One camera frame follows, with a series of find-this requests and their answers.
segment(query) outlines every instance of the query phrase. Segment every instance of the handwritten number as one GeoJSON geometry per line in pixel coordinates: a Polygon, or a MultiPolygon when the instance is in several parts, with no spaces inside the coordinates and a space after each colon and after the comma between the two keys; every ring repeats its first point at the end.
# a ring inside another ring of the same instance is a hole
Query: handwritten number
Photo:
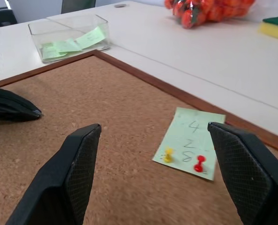
{"type": "Polygon", "coordinates": [[[187,140],[189,141],[189,143],[186,144],[186,145],[184,145],[183,147],[184,147],[184,148],[195,149],[195,147],[189,147],[189,145],[191,145],[191,144],[193,143],[193,140],[191,140],[191,139],[187,139],[187,140]]]}
{"type": "Polygon", "coordinates": [[[199,129],[199,126],[200,126],[200,124],[199,123],[197,123],[197,126],[193,126],[194,125],[194,123],[196,122],[196,120],[195,121],[193,121],[191,124],[189,124],[189,128],[194,128],[194,131],[192,132],[192,133],[194,133],[197,129],[199,129]]]}
{"type": "Polygon", "coordinates": [[[192,157],[188,155],[189,153],[194,154],[191,151],[184,151],[183,152],[183,155],[186,156],[186,158],[183,159],[183,162],[187,163],[187,162],[191,161],[192,157]]]}

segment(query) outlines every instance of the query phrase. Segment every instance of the cork board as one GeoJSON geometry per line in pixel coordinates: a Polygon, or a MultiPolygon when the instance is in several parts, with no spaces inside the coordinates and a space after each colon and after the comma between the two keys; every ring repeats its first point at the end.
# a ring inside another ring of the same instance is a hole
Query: cork board
{"type": "Polygon", "coordinates": [[[102,133],[85,225],[242,224],[218,166],[207,182],[152,161],[176,107],[194,107],[101,56],[61,65],[3,82],[44,117],[0,122],[0,224],[65,137],[93,123],[102,133]]]}

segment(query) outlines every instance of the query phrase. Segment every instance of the table surface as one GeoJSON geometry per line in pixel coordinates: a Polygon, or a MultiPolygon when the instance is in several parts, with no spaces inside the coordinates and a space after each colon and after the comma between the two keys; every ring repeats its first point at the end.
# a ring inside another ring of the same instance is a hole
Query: table surface
{"type": "MultiPolygon", "coordinates": [[[[113,43],[106,54],[278,135],[277,39],[237,20],[185,30],[163,7],[123,3],[50,18],[105,18],[113,43]]],[[[44,65],[27,23],[0,28],[0,80],[44,65]]]]}

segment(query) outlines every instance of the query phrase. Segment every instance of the chair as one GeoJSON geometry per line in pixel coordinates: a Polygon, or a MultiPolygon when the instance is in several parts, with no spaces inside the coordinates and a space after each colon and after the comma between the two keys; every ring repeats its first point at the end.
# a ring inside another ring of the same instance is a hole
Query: chair
{"type": "Polygon", "coordinates": [[[62,14],[95,7],[96,0],[63,0],[62,14]]]}

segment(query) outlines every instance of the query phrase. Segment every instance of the orange bag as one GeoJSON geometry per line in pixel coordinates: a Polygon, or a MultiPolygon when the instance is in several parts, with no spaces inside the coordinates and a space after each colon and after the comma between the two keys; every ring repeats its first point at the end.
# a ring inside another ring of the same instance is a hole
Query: orange bag
{"type": "Polygon", "coordinates": [[[164,0],[172,14],[181,19],[184,28],[206,21],[221,22],[225,18],[244,16],[255,0],[164,0]]]}

